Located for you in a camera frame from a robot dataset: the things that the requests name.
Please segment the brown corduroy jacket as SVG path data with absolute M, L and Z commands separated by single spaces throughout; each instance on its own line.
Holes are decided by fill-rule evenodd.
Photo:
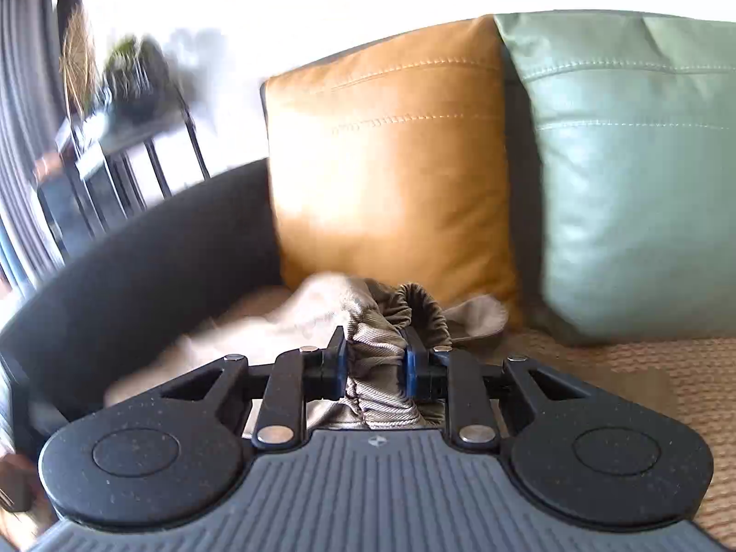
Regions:
M 322 348 L 336 329 L 352 346 L 347 391 L 335 401 L 316 400 L 305 410 L 314 427 L 405 429 L 441 424 L 439 404 L 415 404 L 403 394 L 399 369 L 407 341 L 402 329 L 417 330 L 427 348 L 464 346 L 503 332 L 509 313 L 489 294 L 444 308 L 417 283 L 392 287 L 374 279 L 338 273 L 311 276 L 295 292 L 267 287 L 191 333 L 177 336 L 144 367 L 110 386 L 112 406 L 228 354 L 249 364 L 270 364 L 301 346 Z

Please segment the orange leather cushion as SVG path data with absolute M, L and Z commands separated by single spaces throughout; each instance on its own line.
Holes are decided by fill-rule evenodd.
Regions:
M 491 16 L 373 42 L 264 85 L 284 283 L 337 272 L 489 294 L 519 325 L 501 42 Z

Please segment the woven brown seat mat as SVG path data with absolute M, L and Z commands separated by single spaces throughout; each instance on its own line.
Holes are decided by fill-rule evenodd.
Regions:
M 708 443 L 713 483 L 697 523 L 726 546 L 735 543 L 734 339 L 566 346 L 535 330 L 514 332 L 509 320 L 493 339 L 459 346 L 482 362 L 528 353 L 563 373 L 685 422 Z

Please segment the black metal side table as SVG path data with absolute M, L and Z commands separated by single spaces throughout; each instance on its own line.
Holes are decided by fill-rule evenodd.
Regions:
M 84 122 L 63 123 L 54 151 L 35 162 L 34 178 L 42 214 L 65 257 L 146 211 L 154 200 L 133 167 L 137 153 L 144 156 L 156 195 L 173 195 L 175 166 L 160 155 L 170 137 L 184 145 L 184 168 L 210 178 L 195 119 L 179 92 L 156 107 L 109 109 Z

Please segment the dried plant decoration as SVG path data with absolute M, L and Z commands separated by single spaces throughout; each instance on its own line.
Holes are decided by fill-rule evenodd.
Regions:
M 66 113 L 80 120 L 101 112 L 147 118 L 173 90 L 166 58 L 149 36 L 123 37 L 98 67 L 81 5 L 72 8 L 63 29 L 60 71 Z

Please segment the green leather cushion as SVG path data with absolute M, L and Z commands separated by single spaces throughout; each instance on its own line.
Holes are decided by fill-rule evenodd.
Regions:
M 549 327 L 735 331 L 735 28 L 632 11 L 496 20 L 541 162 Z

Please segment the black leather sofa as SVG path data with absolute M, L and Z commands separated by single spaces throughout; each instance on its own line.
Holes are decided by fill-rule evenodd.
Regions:
M 116 381 L 253 292 L 281 284 L 268 163 L 187 188 L 99 239 L 41 285 L 1 331 L 1 432 L 33 459 L 40 400 L 69 421 Z

